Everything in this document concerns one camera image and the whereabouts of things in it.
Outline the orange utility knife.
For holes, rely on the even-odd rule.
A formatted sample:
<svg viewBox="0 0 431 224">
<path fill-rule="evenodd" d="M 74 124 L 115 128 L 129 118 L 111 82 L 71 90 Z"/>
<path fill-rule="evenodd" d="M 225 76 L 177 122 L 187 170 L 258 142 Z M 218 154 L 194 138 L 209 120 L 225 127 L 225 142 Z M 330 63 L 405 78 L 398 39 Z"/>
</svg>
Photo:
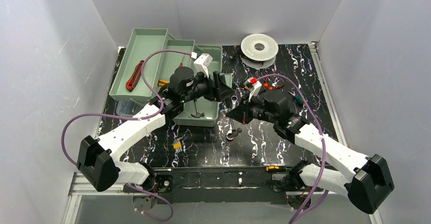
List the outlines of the orange utility knife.
<svg viewBox="0 0 431 224">
<path fill-rule="evenodd" d="M 170 82 L 169 81 L 166 81 L 166 80 L 159 80 L 158 81 L 158 86 L 164 86 L 164 85 L 166 85 L 166 84 L 169 84 Z"/>
</svg>

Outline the small black claw hammer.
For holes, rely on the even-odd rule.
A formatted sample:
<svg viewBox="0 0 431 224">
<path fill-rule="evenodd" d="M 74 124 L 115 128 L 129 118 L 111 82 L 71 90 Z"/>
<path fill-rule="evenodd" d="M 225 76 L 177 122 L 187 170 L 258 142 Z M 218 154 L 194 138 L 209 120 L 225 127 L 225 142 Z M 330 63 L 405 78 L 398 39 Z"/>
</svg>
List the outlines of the small black claw hammer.
<svg viewBox="0 0 431 224">
<path fill-rule="evenodd" d="M 197 104 L 197 99 L 194 99 L 194 107 L 195 107 L 195 111 L 196 112 L 194 114 L 191 114 L 191 116 L 193 118 L 200 118 L 200 117 L 204 117 L 205 116 L 205 114 L 203 112 L 199 111 L 198 104 Z"/>
</svg>

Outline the red black utility knife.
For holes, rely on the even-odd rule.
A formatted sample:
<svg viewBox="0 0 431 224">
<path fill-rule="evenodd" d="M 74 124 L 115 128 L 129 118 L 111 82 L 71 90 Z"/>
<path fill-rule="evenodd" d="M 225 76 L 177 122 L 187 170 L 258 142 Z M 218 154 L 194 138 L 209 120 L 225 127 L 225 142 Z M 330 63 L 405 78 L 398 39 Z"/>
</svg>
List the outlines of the red black utility knife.
<svg viewBox="0 0 431 224">
<path fill-rule="evenodd" d="M 139 79 L 141 77 L 141 68 L 142 65 L 144 63 L 144 60 L 141 60 L 134 68 L 134 71 L 132 73 L 132 75 L 130 76 L 130 78 L 128 79 L 128 81 L 126 82 L 126 89 L 129 92 L 132 92 L 136 86 L 137 83 L 139 82 Z"/>
</svg>

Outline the orange hex key set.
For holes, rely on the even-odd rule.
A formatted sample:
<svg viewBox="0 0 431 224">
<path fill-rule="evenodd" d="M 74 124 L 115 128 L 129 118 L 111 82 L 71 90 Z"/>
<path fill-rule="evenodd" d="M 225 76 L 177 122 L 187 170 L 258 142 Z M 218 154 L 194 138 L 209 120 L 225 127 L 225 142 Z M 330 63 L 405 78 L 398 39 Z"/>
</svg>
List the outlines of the orange hex key set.
<svg viewBox="0 0 431 224">
<path fill-rule="evenodd" d="M 281 83 L 281 84 L 269 84 L 269 83 L 264 83 L 264 88 L 268 89 L 268 90 L 276 90 L 276 89 L 281 89 L 285 86 L 285 83 Z"/>
</svg>

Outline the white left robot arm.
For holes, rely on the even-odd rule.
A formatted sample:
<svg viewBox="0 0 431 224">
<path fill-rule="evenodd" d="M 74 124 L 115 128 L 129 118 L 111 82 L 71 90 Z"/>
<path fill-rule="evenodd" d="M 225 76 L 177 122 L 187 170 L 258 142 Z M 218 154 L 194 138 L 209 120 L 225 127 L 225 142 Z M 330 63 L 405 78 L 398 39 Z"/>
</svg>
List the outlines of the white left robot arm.
<svg viewBox="0 0 431 224">
<path fill-rule="evenodd" d="M 76 166 L 96 191 L 105 191 L 114 184 L 145 185 L 154 175 L 150 166 L 122 162 L 120 157 L 139 140 L 172 121 L 184 110 L 185 103 L 199 98 L 222 102 L 235 92 L 218 71 L 206 77 L 203 72 L 178 67 L 169 81 L 167 88 L 120 126 L 81 141 Z"/>
</svg>

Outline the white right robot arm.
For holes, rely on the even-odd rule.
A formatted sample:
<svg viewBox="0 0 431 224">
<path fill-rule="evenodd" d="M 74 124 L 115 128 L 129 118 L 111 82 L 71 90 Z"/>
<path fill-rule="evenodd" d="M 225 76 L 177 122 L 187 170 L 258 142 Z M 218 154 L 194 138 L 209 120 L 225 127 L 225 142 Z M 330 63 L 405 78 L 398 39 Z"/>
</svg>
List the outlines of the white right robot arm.
<svg viewBox="0 0 431 224">
<path fill-rule="evenodd" d="M 244 96 L 226 116 L 242 124 L 254 119 L 272 123 L 282 139 L 314 155 L 325 155 L 324 161 L 333 167 L 321 170 L 300 161 L 283 178 L 271 181 L 274 191 L 300 190 L 319 180 L 318 188 L 342 195 L 360 211 L 373 214 L 395 189 L 385 158 L 356 152 L 320 134 L 315 125 L 296 112 L 293 97 L 280 90 L 267 90 L 260 98 Z"/>
</svg>

